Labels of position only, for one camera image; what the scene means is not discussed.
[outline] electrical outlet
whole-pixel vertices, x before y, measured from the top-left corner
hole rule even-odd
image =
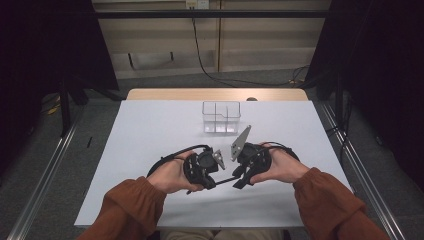
[[[186,0],[187,9],[197,9],[197,0]]]
[[[209,9],[209,0],[197,0],[197,9]]]

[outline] power cord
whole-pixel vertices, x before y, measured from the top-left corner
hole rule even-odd
[[[309,68],[309,65],[296,68],[293,71],[293,79],[292,80],[289,80],[289,81],[284,82],[284,83],[276,83],[276,84],[272,84],[272,83],[259,83],[259,82],[245,81],[245,80],[240,80],[240,79],[213,77],[209,73],[207,73],[206,70],[205,70],[205,68],[203,67],[202,58],[200,57],[199,42],[198,42],[198,38],[197,38],[197,28],[196,28],[196,19],[195,18],[192,18],[192,23],[193,23],[193,30],[194,30],[194,39],[196,41],[197,57],[199,59],[200,68],[202,69],[203,73],[207,77],[209,77],[211,80],[213,80],[215,82],[218,82],[218,83],[221,83],[221,84],[227,85],[229,87],[233,87],[233,88],[237,88],[237,86],[235,86],[233,84],[230,84],[230,83],[227,83],[227,81],[230,81],[230,82],[239,82],[239,83],[247,83],[247,84],[254,84],[254,85],[261,85],[261,86],[269,86],[269,87],[280,87],[280,86],[284,86],[284,85],[290,84],[292,82],[296,83],[295,79],[302,72],[302,70]]]

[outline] metal frame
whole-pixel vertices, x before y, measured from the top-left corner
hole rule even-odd
[[[15,222],[15,225],[12,228],[7,240],[23,240],[28,234],[29,229],[31,228],[32,222],[35,219],[35,216],[38,213],[39,208],[41,207],[44,198],[48,192],[50,184],[53,181],[54,175],[57,169],[60,166],[60,163],[63,159],[63,156],[66,153],[66,150],[74,136],[76,125],[81,119],[82,112],[84,107],[81,107],[76,113],[75,121],[71,125],[67,134],[60,138],[56,150],[54,151],[52,157],[50,158],[49,163],[47,164],[46,169],[44,170],[41,179],[39,180],[37,186],[31,194],[30,199],[26,203],[23,211],[19,215],[18,219]]]
[[[327,10],[131,10],[105,11],[94,14],[99,19],[122,18],[326,18]]]
[[[335,118],[335,113],[331,108],[330,104],[326,102],[322,103],[321,106],[331,127],[338,126]],[[365,169],[365,166],[362,164],[362,161],[356,153],[356,150],[350,142],[349,138],[346,138],[346,133],[343,131],[337,131],[335,134],[340,142],[340,145],[344,148],[344,152],[347,156],[347,159],[349,160],[349,163],[355,171],[356,176],[358,176],[361,185],[364,187],[365,193],[367,194],[371,204],[373,205],[390,239],[405,239],[405,236],[400,230],[396,219],[393,216],[393,213],[387,206],[386,202],[383,200],[383,197],[377,190],[377,187],[374,185],[374,182],[371,180],[370,175]]]

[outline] wire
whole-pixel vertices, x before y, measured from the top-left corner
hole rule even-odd
[[[225,180],[222,180],[222,181],[215,183],[215,185],[224,184],[224,183],[231,182],[231,181],[234,181],[234,180],[237,180],[237,179],[239,179],[239,178],[238,177],[230,177],[230,178],[227,178]]]
[[[156,169],[158,169],[160,166],[162,166],[163,164],[165,164],[165,163],[167,163],[169,161],[172,161],[174,159],[181,159],[181,160],[184,160],[185,161],[186,159],[180,158],[180,157],[178,157],[178,155],[180,155],[181,153],[184,153],[184,152],[187,152],[187,151],[196,149],[196,148],[205,148],[206,150],[210,150],[211,149],[211,147],[209,147],[208,145],[203,145],[203,144],[202,145],[195,145],[195,146],[188,147],[188,148],[185,148],[183,150],[180,150],[180,151],[178,151],[176,153],[170,154],[170,155],[168,155],[168,156],[166,156],[164,158],[162,157],[159,161],[157,161],[152,166],[152,168],[150,168],[149,172],[147,173],[147,177],[150,176],[150,175],[152,175],[152,173],[154,171],[156,171]]]
[[[192,18],[191,20],[192,20],[192,23],[193,23],[194,39],[196,41],[197,57],[199,59],[200,68],[202,69],[203,73],[206,76],[208,76],[211,80],[213,80],[215,82],[218,82],[218,83],[221,83],[221,84],[224,84],[224,85],[227,85],[227,86],[230,86],[230,87],[233,87],[233,88],[237,88],[237,86],[235,86],[233,84],[230,84],[230,83],[226,83],[226,81],[239,82],[239,83],[248,83],[248,84],[262,85],[262,86],[269,86],[269,87],[279,87],[279,86],[284,86],[284,85],[287,85],[287,84],[290,84],[291,83],[291,81],[287,81],[287,82],[284,82],[284,83],[275,83],[275,84],[273,84],[273,83],[259,83],[259,82],[245,81],[245,80],[240,80],[240,79],[217,78],[217,77],[211,76],[209,73],[206,72],[205,68],[203,67],[203,62],[202,62],[202,59],[200,57],[199,42],[198,42],[198,38],[197,38],[196,20],[195,20],[195,18]]]
[[[309,65],[306,65],[306,66],[303,66],[303,67],[299,67],[299,68],[296,68],[294,71],[293,71],[293,75],[292,75],[292,81],[293,81],[293,86],[292,86],[292,88],[294,88],[295,86],[296,86],[296,78],[299,76],[299,74],[304,70],[304,69],[308,69],[309,68]]]
[[[249,156],[247,159],[251,159],[251,158],[253,158],[253,157],[257,156],[257,154],[262,153],[262,152],[264,152],[264,151],[267,151],[267,150],[271,150],[271,149],[275,149],[275,148],[277,148],[277,149],[281,149],[281,150],[285,151],[285,152],[286,152],[286,153],[288,153],[290,156],[292,156],[294,159],[296,159],[296,160],[300,161],[300,160],[299,160],[299,157],[298,157],[298,156],[297,156],[297,155],[293,152],[293,150],[291,150],[291,148],[288,148],[288,147],[284,146],[283,144],[280,144],[280,143],[277,143],[277,142],[264,142],[263,144],[266,144],[266,143],[269,143],[269,144],[276,144],[276,145],[278,145],[278,146],[264,147],[264,148],[260,149],[259,151],[257,151],[256,153],[254,153],[254,154],[252,154],[251,156]]]

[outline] clear plastic box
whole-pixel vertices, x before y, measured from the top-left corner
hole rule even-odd
[[[203,102],[205,132],[238,132],[240,102]]]

